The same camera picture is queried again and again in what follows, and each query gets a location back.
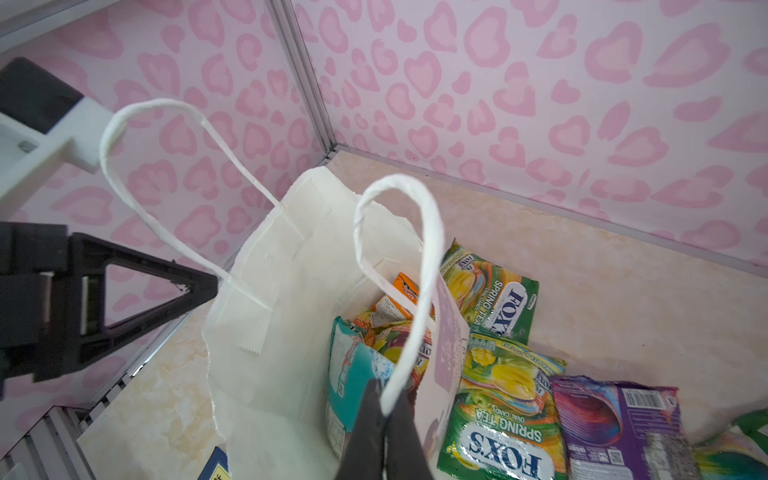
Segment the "orange Fox's candy packet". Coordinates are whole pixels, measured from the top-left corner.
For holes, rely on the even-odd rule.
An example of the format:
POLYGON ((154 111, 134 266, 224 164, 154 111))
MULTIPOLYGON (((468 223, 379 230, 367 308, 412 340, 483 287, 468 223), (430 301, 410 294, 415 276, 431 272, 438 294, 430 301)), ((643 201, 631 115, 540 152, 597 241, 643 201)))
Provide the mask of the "orange Fox's candy packet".
MULTIPOLYGON (((403 272, 400 272, 393 282, 394 288, 414 304, 418 301, 418 285, 403 272)), ((375 305, 372 316, 375 326, 386 325, 394 322, 411 321, 413 314, 405 307, 397 303, 390 296, 385 295, 375 305)))

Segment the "white printed paper bag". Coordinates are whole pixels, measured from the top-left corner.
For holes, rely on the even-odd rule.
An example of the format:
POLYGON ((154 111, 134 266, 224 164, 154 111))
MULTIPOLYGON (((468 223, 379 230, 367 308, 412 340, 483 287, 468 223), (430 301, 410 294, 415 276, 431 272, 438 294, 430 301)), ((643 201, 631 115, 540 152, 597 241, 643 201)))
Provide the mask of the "white printed paper bag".
POLYGON ((411 407, 428 465, 437 461, 465 361, 469 328, 440 273, 444 226, 418 179, 393 174, 364 192, 326 167, 305 171, 248 237, 221 288, 203 338, 213 418, 236 479, 333 479, 342 458, 326 433, 331 334, 388 295, 413 314, 389 380, 386 419, 410 378, 427 329, 428 367, 411 407), (418 301, 393 286, 403 272, 418 301))

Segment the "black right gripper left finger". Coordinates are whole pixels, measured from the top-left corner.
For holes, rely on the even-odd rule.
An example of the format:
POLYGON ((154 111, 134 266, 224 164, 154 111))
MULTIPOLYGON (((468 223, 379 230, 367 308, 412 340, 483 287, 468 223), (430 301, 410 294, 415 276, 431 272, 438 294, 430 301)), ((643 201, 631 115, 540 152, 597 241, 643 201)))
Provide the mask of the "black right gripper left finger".
POLYGON ((370 380, 363 393, 355 426, 342 456, 336 480, 381 480, 384 470, 386 419, 380 408, 381 382, 370 380))

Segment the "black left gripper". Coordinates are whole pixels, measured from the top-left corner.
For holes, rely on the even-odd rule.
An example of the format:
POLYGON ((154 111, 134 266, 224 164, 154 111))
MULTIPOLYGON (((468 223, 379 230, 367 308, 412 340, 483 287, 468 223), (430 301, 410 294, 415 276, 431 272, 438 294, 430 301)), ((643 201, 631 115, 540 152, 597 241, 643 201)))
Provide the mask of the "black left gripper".
POLYGON ((64 225, 1 224, 1 379, 53 380, 215 298, 219 280, 64 225))

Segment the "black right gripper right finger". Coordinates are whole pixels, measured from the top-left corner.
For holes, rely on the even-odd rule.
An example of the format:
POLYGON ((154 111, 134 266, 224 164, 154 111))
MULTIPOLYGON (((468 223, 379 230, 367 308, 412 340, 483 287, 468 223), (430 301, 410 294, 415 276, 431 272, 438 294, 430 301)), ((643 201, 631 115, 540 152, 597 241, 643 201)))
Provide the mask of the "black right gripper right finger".
POLYGON ((389 480, 433 480, 410 404, 399 398, 385 427, 385 473, 389 480))

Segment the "green Fox's spring tea packet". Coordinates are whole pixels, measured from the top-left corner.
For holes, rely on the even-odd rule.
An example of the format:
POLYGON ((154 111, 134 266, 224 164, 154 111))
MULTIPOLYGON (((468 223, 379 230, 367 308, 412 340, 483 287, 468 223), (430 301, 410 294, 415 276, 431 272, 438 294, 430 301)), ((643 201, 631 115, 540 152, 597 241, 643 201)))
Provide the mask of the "green Fox's spring tea packet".
POLYGON ((472 327, 437 468, 456 479, 566 479, 551 388, 566 366, 472 327))

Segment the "purple candy packet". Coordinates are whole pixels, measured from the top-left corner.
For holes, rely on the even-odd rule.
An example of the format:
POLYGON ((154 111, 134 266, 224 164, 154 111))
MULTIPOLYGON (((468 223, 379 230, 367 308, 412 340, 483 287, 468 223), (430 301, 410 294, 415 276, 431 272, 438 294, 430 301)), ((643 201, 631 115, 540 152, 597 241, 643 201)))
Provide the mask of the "purple candy packet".
POLYGON ((551 381, 570 479, 700 479, 676 387, 559 376, 551 381))

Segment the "teal white snack packet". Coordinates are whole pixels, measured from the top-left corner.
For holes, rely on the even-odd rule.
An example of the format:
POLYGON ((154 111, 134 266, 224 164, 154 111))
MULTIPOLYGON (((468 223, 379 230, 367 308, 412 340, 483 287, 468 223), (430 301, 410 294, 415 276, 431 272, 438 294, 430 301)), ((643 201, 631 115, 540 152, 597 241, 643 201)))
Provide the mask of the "teal white snack packet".
POLYGON ((328 366, 326 433, 339 458, 349 444, 366 385, 370 380, 385 384, 394 369, 394 362, 367 346, 341 317, 335 318, 328 366))

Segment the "green white snack packet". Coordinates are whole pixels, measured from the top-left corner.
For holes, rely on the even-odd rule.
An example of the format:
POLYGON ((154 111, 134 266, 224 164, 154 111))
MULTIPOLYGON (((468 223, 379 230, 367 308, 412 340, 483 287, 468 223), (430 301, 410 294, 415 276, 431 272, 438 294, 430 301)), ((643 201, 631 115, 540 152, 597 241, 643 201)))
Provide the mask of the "green white snack packet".
POLYGON ((703 479, 767 478, 767 409, 734 419, 719 435, 693 447, 703 479))

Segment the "dark blue booklet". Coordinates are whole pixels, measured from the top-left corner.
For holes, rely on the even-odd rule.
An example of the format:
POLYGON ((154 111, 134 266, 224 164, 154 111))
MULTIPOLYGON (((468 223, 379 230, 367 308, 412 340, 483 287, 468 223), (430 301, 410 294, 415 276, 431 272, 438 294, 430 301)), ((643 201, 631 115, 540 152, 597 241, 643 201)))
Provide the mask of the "dark blue booklet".
POLYGON ((216 446, 198 476, 198 480, 230 479, 231 475, 228 468, 228 457, 220 447, 216 446))

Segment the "green Fox's packet near bag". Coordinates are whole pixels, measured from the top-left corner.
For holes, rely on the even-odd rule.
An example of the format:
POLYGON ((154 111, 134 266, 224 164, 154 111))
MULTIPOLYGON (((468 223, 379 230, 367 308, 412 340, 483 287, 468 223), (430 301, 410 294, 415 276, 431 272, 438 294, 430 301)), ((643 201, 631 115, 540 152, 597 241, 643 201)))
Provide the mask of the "green Fox's packet near bag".
POLYGON ((526 344, 540 284, 489 262, 458 242, 443 257, 440 272, 467 323, 526 344))

